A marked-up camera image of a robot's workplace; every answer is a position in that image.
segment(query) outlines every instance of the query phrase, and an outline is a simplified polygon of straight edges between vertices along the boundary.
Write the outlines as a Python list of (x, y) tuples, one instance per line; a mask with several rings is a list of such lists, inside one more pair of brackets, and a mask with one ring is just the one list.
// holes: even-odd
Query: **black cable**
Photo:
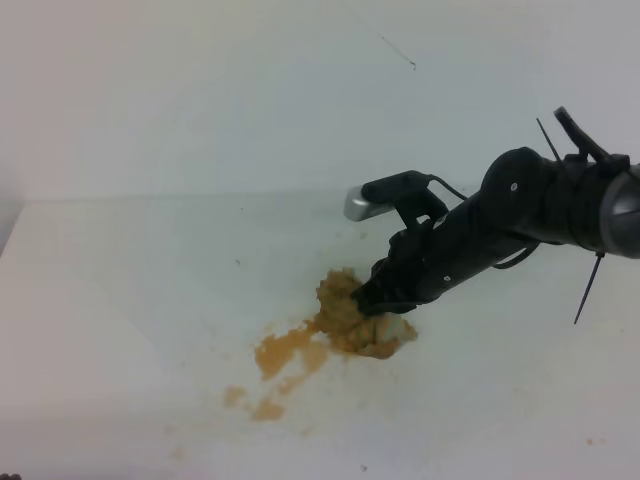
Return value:
[(493, 268), (495, 268), (496, 270), (506, 270), (507, 268), (515, 267), (520, 262), (522, 262), (523, 260), (528, 258), (529, 255), (531, 255), (533, 252), (535, 252), (536, 248), (538, 248), (539, 246), (540, 246), (540, 244), (536, 243), (535, 245), (527, 247), (524, 250), (522, 250), (518, 255), (513, 257), (511, 260), (507, 260), (506, 262), (494, 265)]
[(463, 202), (467, 199), (467, 197), (465, 197), (464, 195), (462, 195), (459, 191), (457, 191), (455, 188), (453, 188), (451, 185), (449, 185), (447, 182), (445, 182), (444, 180), (442, 180), (440, 177), (436, 177), (435, 175), (429, 175), (431, 177), (431, 180), (435, 180), (436, 182), (438, 182), (440, 185), (442, 185), (444, 188), (446, 188), (447, 190), (449, 190), (449, 192), (451, 192), (452, 194), (454, 194), (456, 197), (458, 197), (460, 200), (462, 200)]

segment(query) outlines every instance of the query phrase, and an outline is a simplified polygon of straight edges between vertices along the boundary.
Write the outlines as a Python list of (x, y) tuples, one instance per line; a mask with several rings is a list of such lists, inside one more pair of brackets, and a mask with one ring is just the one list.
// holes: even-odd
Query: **robotic arm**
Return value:
[[(605, 253), (640, 258), (640, 165), (631, 166), (626, 155), (608, 154), (564, 108), (555, 116), (577, 154), (560, 160), (550, 142), (555, 161), (529, 148), (506, 152), (469, 198), (438, 177), (415, 171), (349, 191), (344, 213), (350, 220), (395, 209), (406, 225), (391, 237), (387, 258), (353, 293), (363, 313), (413, 310), (489, 267), (517, 265), (540, 243), (591, 250), (598, 262)], [(432, 181), (464, 201), (449, 211), (429, 191)], [(423, 215), (429, 218), (419, 223)]]

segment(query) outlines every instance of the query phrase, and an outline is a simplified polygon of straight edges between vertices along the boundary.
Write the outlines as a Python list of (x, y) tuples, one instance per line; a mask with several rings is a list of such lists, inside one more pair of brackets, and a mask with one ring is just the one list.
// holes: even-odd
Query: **food stain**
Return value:
[(185, 452), (184, 447), (176, 447), (169, 454), (169, 458), (176, 462), (184, 462), (187, 459), (187, 452)]
[(304, 430), (300, 431), (300, 436), (303, 438), (307, 438), (313, 432), (313, 427), (307, 427)]
[(276, 322), (269, 322), (265, 325), (262, 331), (264, 332), (265, 335), (271, 335), (273, 334), (273, 330), (275, 329), (275, 326), (276, 326)]
[(270, 397), (264, 397), (255, 410), (251, 412), (251, 420), (265, 422), (279, 420), (284, 415), (284, 407), (273, 403)]
[(304, 326), (289, 330), (281, 337), (266, 336), (254, 349), (254, 358), (262, 371), (262, 380), (267, 381), (275, 377), (293, 359), (296, 351), (311, 344), (313, 334), (313, 331)]
[(330, 270), (316, 289), (320, 312), (308, 323), (308, 328), (326, 334), (339, 351), (389, 358), (404, 343), (415, 340), (418, 333), (397, 315), (363, 315), (351, 298), (353, 291), (361, 286), (353, 269)]
[[(600, 445), (604, 445), (605, 443), (607, 443), (607, 439), (606, 438), (599, 438), (598, 439), (598, 443)], [(596, 444), (596, 441), (593, 440), (592, 438), (587, 438), (587, 445), (593, 447)]]
[(238, 402), (247, 395), (247, 391), (242, 387), (227, 387), (224, 392), (223, 403), (227, 408), (235, 407)]
[[(351, 299), (351, 293), (361, 285), (351, 269), (329, 271), (316, 289), (320, 301), (318, 314), (285, 335), (267, 335), (254, 349), (254, 359), (264, 382), (277, 377), (296, 357), (301, 360), (302, 372), (278, 380), (257, 406), (243, 403), (242, 408), (252, 421), (279, 420), (285, 413), (284, 398), (324, 365), (329, 352), (343, 355), (345, 361), (350, 354), (384, 359), (417, 337), (415, 329), (398, 316), (362, 315)], [(319, 333), (326, 335), (330, 345), (314, 340), (314, 335)], [(242, 387), (230, 386), (225, 392), (224, 404), (235, 407), (244, 397), (246, 391)]]

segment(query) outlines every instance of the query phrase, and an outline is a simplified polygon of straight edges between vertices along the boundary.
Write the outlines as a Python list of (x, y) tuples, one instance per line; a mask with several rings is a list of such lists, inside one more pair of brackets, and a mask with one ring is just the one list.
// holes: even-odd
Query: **white wall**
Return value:
[(4, 0), (0, 172), (29, 199), (322, 189), (407, 168), (474, 185), (511, 147), (546, 153), (535, 117), (560, 138), (560, 104), (634, 155), (639, 13), (630, 0)]

